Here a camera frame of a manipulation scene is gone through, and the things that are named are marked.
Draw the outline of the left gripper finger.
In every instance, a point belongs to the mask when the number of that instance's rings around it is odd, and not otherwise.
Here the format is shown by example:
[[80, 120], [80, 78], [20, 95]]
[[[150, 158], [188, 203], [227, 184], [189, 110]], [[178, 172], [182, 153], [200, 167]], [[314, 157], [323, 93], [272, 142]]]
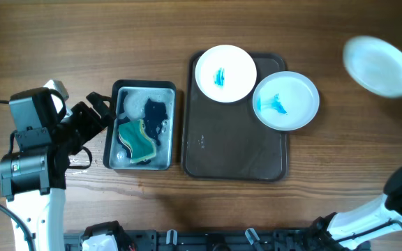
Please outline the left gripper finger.
[[97, 107], [96, 112], [98, 113], [97, 127], [99, 129], [104, 129], [113, 125], [116, 115], [106, 107]]
[[86, 99], [92, 104], [94, 109], [104, 110], [109, 109], [112, 103], [112, 99], [109, 96], [103, 96], [96, 92], [91, 92], [86, 96]]

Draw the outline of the green yellow sponge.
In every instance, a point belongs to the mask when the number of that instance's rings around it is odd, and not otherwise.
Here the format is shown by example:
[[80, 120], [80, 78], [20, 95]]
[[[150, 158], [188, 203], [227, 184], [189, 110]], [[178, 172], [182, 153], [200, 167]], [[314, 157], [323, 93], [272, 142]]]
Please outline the green yellow sponge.
[[156, 156], [156, 145], [145, 132], [143, 119], [129, 121], [118, 127], [119, 139], [131, 154], [131, 163], [150, 160]]

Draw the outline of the white plate blue smear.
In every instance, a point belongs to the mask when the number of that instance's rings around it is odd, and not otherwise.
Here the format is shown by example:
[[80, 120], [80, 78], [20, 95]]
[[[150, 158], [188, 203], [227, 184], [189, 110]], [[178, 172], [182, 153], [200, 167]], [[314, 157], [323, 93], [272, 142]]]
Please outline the white plate blue smear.
[[265, 77], [252, 99], [257, 118], [267, 127], [293, 131], [311, 122], [320, 106], [315, 84], [300, 73], [281, 71]]

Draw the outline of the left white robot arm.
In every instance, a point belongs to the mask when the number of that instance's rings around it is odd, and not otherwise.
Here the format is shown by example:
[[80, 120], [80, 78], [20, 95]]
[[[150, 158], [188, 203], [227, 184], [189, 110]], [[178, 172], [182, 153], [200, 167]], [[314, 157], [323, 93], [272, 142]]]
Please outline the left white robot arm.
[[64, 250], [64, 205], [69, 157], [113, 124], [111, 99], [91, 92], [67, 108], [60, 81], [16, 93], [8, 101], [15, 131], [0, 162], [0, 189], [13, 215], [16, 250]]

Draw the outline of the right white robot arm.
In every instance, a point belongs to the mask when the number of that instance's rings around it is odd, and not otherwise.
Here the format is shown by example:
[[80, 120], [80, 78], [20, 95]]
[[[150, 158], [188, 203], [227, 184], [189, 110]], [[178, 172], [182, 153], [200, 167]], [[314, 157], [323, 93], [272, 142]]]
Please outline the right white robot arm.
[[402, 231], [402, 167], [376, 199], [348, 212], [317, 218], [302, 239], [305, 250], [356, 250], [379, 236]]

